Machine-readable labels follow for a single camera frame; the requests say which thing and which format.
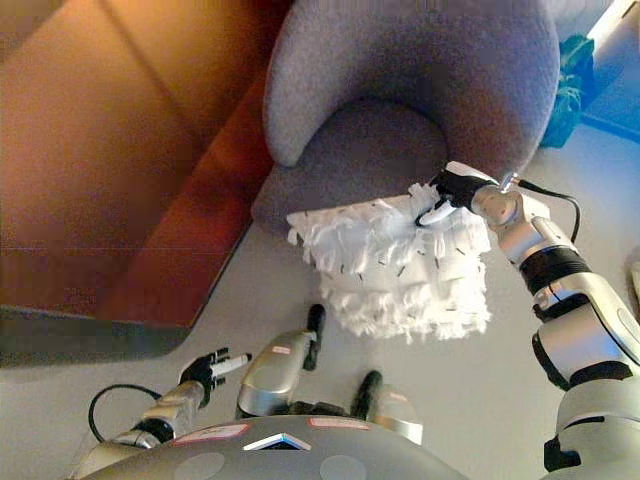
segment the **chair cushion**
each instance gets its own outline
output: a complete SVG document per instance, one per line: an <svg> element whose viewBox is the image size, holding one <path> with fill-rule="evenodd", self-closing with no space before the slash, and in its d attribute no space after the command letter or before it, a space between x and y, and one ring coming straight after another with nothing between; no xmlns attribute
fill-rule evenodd
<svg viewBox="0 0 640 480"><path fill-rule="evenodd" d="M432 121L395 103L358 100L325 122L295 167L276 164L253 217L284 238L289 213L402 195L427 182L446 159Z"/></svg>
<svg viewBox="0 0 640 480"><path fill-rule="evenodd" d="M520 170L557 89L558 44L545 3L296 1L267 81L271 155L295 165L336 110L375 97L436 121L450 160L496 178Z"/></svg>

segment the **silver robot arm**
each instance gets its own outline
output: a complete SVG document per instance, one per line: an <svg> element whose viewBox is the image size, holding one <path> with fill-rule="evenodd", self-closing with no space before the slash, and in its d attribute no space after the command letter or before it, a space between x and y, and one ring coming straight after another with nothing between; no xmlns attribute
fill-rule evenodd
<svg viewBox="0 0 640 480"><path fill-rule="evenodd" d="M223 348L194 360L180 375L180 383L143 413L131 429L96 446L82 460L72 478L80 479L108 465L154 448L192 430L198 410L208 405L211 392L225 383L223 375L251 361L245 353L230 359Z"/></svg>
<svg viewBox="0 0 640 480"><path fill-rule="evenodd" d="M433 181L454 207L482 216L519 270L543 322L533 349L566 391L556 437L545 444L545 479L623 479L640 472L640 326L609 283L593 273L548 208L512 177L495 181L449 164ZM418 219L428 224L432 213Z"/></svg>

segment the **gray floor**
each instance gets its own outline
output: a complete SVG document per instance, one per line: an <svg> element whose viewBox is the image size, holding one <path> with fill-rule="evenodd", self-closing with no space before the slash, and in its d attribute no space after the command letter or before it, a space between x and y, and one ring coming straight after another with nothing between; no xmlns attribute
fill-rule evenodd
<svg viewBox="0 0 640 480"><path fill-rule="evenodd" d="M586 217L578 247L630 299L624 267L640 257L640 145L581 126L563 150L541 152L527 177L578 197ZM572 209L548 203L569 232ZM0 479L68 474L95 443L86 412L101 387L138 382L166 391L197 355L225 345L258 353L277 333L302 326L317 279L300 256L252 227L193 333L162 358L0 371ZM319 370L304 375L299 398L346 406L362 376L379 368L413 400L426 447L446 462L478 480L543 476L542 445L553 436L561 392L531 351L538 321L518 275L498 251L486 262L494 314L486 334L407 346L356 338L329 319ZM215 392L198 427L233 418L240 377L230 375ZM105 436L126 429L149 404L133 392L114 393L97 409L99 427Z"/></svg>

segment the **black wire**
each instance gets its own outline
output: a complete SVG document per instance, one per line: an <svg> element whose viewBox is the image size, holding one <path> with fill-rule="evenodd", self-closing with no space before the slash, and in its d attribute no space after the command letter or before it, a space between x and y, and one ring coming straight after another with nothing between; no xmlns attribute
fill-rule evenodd
<svg viewBox="0 0 640 480"><path fill-rule="evenodd" d="M104 442L104 437L100 435L100 432L98 431L98 427L96 427L96 422L94 421L94 418L93 418L93 411L95 410L96 403L98 403L98 400L100 399L100 397L102 397L102 395L107 393L109 390L115 390L116 388L129 388L131 390L138 390L140 392L144 392L150 395L151 397L153 397L154 400L158 400L160 397L162 397L162 395L160 395L158 392L154 392L153 390L149 390L148 388L145 388L142 385L135 385L133 383L116 383L115 385L110 385L107 388L103 388L102 390L100 390L98 393L96 393L95 397L93 397L93 400L91 400L91 404L89 405L89 415L88 415L89 428L91 429L91 433L93 433L93 436L96 437L96 440L98 440L98 442L100 443Z"/></svg>
<svg viewBox="0 0 640 480"><path fill-rule="evenodd" d="M580 230L580 205L578 201L573 198L571 195L565 195L564 193L552 192L551 190L547 190L546 188L539 187L538 185L531 183L527 180L520 179L518 180L517 185L521 188L525 188L527 190L531 190L532 192L540 193L541 195L547 195L549 197L556 197L566 200L567 202L571 202L573 208L576 211L576 219L573 224L573 232L571 233L571 241L575 242L576 238L578 238L578 230Z"/></svg>

